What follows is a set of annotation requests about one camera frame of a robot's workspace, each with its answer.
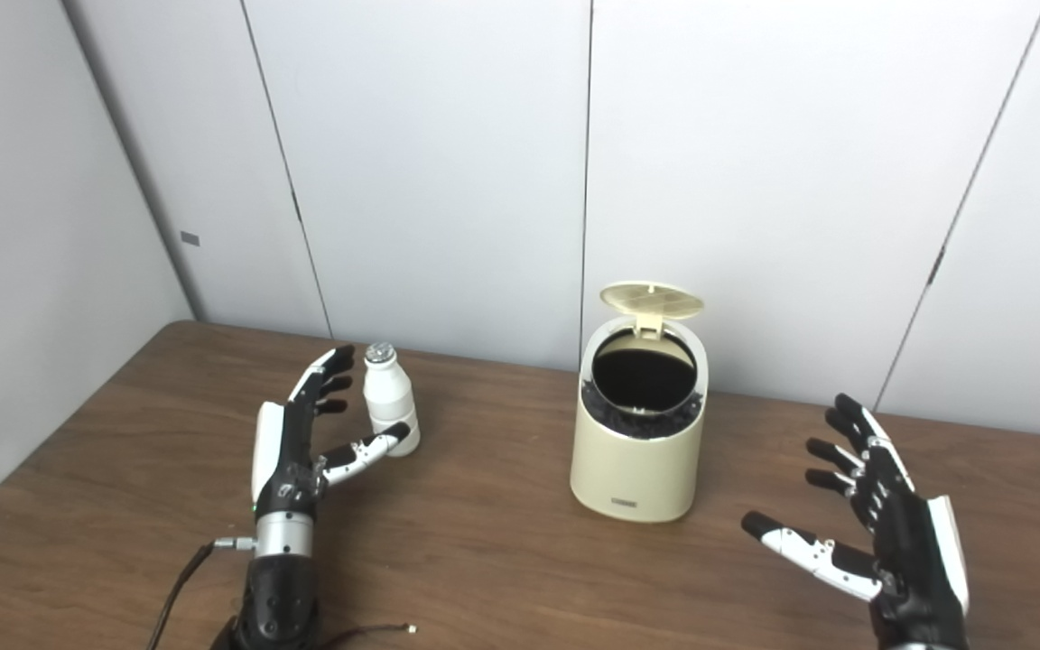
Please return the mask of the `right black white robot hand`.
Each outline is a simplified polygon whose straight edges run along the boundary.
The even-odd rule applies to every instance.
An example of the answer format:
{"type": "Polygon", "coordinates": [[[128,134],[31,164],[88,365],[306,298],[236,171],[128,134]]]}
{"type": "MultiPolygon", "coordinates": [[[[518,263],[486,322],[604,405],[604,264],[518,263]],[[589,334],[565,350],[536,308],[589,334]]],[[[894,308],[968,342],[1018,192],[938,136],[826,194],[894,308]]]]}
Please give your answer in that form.
{"type": "Polygon", "coordinates": [[[924,497],[896,445],[866,406],[838,394],[825,422],[847,447],[810,439],[832,469],[807,469],[809,485],[846,498],[872,550],[785,525],[759,511],[740,527],[769,551],[831,588],[866,602],[879,649],[967,649],[967,563],[950,497],[924,497]]]}

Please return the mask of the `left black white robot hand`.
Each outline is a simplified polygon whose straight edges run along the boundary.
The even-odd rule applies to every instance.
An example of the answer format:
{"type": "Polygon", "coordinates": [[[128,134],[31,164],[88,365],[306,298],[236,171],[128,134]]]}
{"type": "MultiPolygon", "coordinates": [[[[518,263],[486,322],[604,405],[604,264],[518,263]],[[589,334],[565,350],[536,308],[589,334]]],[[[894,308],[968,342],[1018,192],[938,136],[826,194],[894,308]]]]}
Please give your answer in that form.
{"type": "Polygon", "coordinates": [[[256,519],[276,513],[315,515],[327,490],[359,476],[408,440],[410,424],[396,421],[363,439],[312,456],[315,420],[347,410],[347,402],[331,394],[350,387],[354,355],[352,345],[326,350],[302,371],[285,402],[261,404],[251,484],[256,519]]]}

